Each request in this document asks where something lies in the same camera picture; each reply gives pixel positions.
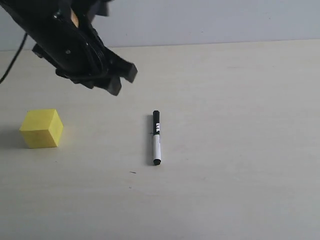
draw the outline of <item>white wall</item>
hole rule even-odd
[[[319,10],[318,0],[115,0],[94,26],[110,47],[315,39]],[[16,49],[23,32],[3,10],[0,30],[0,50]]]

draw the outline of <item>whiteboard marker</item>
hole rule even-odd
[[[153,163],[154,165],[160,165],[161,163],[159,111],[153,111]]]

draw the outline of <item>yellow foam block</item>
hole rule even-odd
[[[27,112],[20,132],[31,149],[55,148],[63,129],[57,110],[37,109]]]

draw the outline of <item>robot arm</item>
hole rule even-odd
[[[96,14],[108,14],[109,1],[0,0],[0,6],[36,41],[32,51],[58,76],[117,96],[120,78],[132,83],[138,71],[105,47],[91,25]]]

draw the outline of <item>tabletop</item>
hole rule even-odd
[[[113,51],[139,70],[117,97],[30,51],[0,85],[0,239],[320,238],[320,40]],[[52,108],[60,146],[28,149]]]

